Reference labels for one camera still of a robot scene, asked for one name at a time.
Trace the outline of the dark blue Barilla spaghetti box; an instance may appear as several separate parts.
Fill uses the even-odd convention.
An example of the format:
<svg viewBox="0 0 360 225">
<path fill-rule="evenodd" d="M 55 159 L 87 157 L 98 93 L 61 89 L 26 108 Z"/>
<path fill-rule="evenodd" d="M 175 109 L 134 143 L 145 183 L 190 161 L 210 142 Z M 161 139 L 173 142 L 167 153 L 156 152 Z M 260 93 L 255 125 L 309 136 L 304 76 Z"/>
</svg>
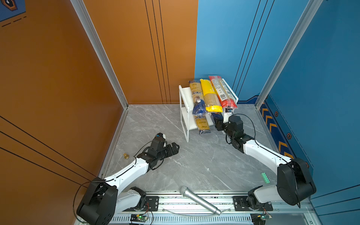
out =
<svg viewBox="0 0 360 225">
<path fill-rule="evenodd" d="M 221 112 L 212 112 L 211 119 L 214 125 L 216 125 L 218 122 L 223 123 L 224 117 Z"/>
</svg>

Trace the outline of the blue yellow spaghetti bag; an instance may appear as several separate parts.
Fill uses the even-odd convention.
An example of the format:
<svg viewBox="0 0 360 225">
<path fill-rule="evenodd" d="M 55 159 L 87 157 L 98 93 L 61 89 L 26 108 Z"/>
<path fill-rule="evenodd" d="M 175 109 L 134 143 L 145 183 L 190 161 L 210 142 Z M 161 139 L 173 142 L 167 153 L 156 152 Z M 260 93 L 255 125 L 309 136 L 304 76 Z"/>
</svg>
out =
<svg viewBox="0 0 360 225">
<path fill-rule="evenodd" d="M 200 135 L 211 133 L 206 114 L 194 115 L 194 119 Z"/>
</svg>

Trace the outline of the yellow spaghetti package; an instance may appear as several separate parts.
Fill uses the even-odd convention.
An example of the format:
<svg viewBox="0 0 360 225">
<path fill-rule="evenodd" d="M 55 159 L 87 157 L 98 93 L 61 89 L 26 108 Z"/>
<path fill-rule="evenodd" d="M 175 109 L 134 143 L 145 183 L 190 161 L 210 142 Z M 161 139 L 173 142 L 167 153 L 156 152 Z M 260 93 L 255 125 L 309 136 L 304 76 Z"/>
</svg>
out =
<svg viewBox="0 0 360 225">
<path fill-rule="evenodd" d="M 210 113 L 221 113 L 223 108 L 219 102 L 218 96 L 212 86 L 210 80 L 201 79 L 200 80 L 205 108 Z"/>
</svg>

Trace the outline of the yellow blue-top spaghetti bag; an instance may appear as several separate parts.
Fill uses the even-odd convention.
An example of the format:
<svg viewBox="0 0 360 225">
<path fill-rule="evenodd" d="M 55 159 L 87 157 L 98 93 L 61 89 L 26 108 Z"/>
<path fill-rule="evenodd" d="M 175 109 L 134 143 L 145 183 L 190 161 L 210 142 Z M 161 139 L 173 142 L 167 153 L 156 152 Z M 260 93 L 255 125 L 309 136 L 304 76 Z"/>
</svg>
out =
<svg viewBox="0 0 360 225">
<path fill-rule="evenodd" d="M 189 87 L 194 103 L 192 114 L 201 115 L 207 113 L 201 82 L 199 80 L 189 81 Z"/>
</svg>

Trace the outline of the red spaghetti package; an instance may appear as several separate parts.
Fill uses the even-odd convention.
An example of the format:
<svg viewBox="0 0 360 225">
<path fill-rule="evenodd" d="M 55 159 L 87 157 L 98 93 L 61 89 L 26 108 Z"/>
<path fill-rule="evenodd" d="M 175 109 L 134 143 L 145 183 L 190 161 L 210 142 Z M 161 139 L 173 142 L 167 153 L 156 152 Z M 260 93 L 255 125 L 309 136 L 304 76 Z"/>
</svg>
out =
<svg viewBox="0 0 360 225">
<path fill-rule="evenodd" d="M 209 76 L 209 79 L 217 93 L 220 104 L 225 109 L 236 109 L 237 105 L 230 89 L 220 76 Z"/>
</svg>

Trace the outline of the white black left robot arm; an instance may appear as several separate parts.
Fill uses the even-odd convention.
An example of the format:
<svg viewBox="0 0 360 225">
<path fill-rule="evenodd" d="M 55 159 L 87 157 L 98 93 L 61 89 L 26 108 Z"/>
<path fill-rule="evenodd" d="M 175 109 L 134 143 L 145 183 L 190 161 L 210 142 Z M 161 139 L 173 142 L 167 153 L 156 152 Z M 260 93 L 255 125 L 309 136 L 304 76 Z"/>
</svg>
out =
<svg viewBox="0 0 360 225">
<path fill-rule="evenodd" d="M 138 187 L 125 189 L 137 178 L 159 168 L 165 158 L 179 153 L 180 146 L 168 144 L 165 135 L 158 133 L 134 155 L 134 161 L 104 179 L 96 177 L 81 184 L 87 190 L 79 205 L 73 207 L 76 220 L 88 225 L 107 225 L 118 212 L 133 208 L 142 210 L 146 192 Z"/>
</svg>

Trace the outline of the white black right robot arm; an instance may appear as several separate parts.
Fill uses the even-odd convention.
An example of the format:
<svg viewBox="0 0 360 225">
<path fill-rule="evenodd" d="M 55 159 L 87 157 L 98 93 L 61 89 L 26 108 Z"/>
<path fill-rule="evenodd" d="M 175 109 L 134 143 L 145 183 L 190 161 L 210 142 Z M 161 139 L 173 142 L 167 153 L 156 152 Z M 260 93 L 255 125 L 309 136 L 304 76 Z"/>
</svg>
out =
<svg viewBox="0 0 360 225">
<path fill-rule="evenodd" d="M 211 117 L 216 129 L 225 132 L 228 144 L 257 159 L 277 176 L 275 185 L 258 186 L 248 192 L 247 203 L 250 209 L 258 210 L 266 203 L 276 201 L 300 206 L 302 200 L 317 192 L 307 163 L 301 158 L 292 159 L 281 155 L 261 145 L 254 136 L 247 135 L 241 114 L 231 115 L 227 122 L 224 122 L 220 113 L 212 113 Z"/>
</svg>

